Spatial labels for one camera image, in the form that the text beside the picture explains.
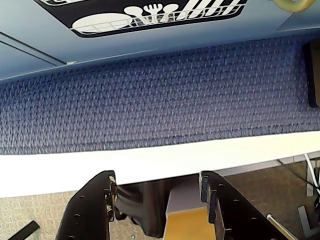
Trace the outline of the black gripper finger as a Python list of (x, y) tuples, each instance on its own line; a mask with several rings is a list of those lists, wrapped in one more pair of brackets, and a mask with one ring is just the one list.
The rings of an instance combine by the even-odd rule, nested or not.
[(118, 199), (116, 176), (104, 170), (89, 180), (67, 203), (58, 231), (59, 240), (109, 240)]
[(200, 200), (217, 240), (286, 240), (232, 184), (214, 171), (199, 174)]

